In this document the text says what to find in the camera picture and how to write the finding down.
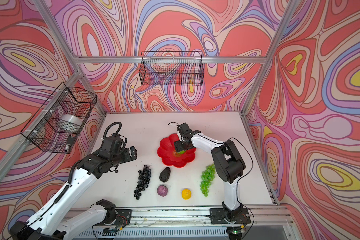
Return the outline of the black fake grape bunch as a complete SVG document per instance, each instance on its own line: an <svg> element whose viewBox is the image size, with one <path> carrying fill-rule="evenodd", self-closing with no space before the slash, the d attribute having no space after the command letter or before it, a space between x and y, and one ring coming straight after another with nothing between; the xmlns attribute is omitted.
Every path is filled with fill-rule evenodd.
<svg viewBox="0 0 360 240"><path fill-rule="evenodd" d="M134 189L134 198L139 200L142 196L142 192L144 192L150 184L152 170L150 165L144 165L142 169L138 170L138 181L137 186Z"/></svg>

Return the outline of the green fake grape bunch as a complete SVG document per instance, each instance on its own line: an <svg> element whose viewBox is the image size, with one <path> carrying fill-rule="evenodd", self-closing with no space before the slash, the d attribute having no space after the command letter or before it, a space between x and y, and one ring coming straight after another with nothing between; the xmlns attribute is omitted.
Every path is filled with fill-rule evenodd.
<svg viewBox="0 0 360 240"><path fill-rule="evenodd" d="M215 174L216 168L214 164L206 166L205 170L201 173L200 190L205 197L209 195L209 188L215 179Z"/></svg>

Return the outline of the dark fake avocado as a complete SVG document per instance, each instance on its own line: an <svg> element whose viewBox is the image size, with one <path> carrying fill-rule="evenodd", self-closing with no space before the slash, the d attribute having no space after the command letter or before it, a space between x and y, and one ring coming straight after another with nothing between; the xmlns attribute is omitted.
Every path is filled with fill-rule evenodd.
<svg viewBox="0 0 360 240"><path fill-rule="evenodd" d="M170 175L171 175L171 168L166 167L162 170L162 172L159 175L159 180L162 183L166 183L169 179L170 179Z"/></svg>

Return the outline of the yellow fake lemon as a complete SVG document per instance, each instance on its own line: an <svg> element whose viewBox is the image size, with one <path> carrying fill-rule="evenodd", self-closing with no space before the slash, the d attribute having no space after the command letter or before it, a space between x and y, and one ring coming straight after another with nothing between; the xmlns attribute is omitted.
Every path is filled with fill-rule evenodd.
<svg viewBox="0 0 360 240"><path fill-rule="evenodd" d="M182 198L184 200L189 200L192 197L192 192L190 189L183 189L182 190Z"/></svg>

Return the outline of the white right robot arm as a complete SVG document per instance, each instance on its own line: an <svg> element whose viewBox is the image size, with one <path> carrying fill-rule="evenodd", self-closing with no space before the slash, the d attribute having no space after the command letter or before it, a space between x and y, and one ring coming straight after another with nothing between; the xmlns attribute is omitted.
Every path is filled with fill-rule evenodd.
<svg viewBox="0 0 360 240"><path fill-rule="evenodd" d="M223 208L229 213L243 208L239 200L239 179L244 176L246 164L231 140L224 142L207 137L199 130L191 130L187 123L177 125L179 140L174 142L177 153L192 149L203 150L212 156L216 173L224 184Z"/></svg>

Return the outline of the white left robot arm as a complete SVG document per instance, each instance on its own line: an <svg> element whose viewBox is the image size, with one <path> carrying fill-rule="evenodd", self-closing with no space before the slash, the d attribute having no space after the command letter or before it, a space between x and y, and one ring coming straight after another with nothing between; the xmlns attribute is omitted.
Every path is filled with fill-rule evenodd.
<svg viewBox="0 0 360 240"><path fill-rule="evenodd" d="M101 147L71 168L67 182L40 210L25 222L16 221L10 228L13 240L72 240L96 224L114 225L121 218L115 204L99 200L86 211L64 221L79 198L100 177L116 172L120 164L135 161L137 150L127 147L119 134L105 137Z"/></svg>

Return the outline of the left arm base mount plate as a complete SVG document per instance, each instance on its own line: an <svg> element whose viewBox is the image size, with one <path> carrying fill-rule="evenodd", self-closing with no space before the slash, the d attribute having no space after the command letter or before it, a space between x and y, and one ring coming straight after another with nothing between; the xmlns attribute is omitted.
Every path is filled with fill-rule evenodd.
<svg viewBox="0 0 360 240"><path fill-rule="evenodd" d="M103 224L125 227L130 224L131 216L132 216L131 209L107 210Z"/></svg>

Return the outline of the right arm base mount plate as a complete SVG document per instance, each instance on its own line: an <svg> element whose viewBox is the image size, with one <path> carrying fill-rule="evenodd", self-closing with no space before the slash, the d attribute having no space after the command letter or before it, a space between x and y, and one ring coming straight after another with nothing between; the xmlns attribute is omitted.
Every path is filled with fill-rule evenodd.
<svg viewBox="0 0 360 240"><path fill-rule="evenodd" d="M211 208L209 215L206 215L207 218L211 220L213 225L222 225L222 224L250 224L251 218L249 214L249 209L240 207L234 211L223 208Z"/></svg>

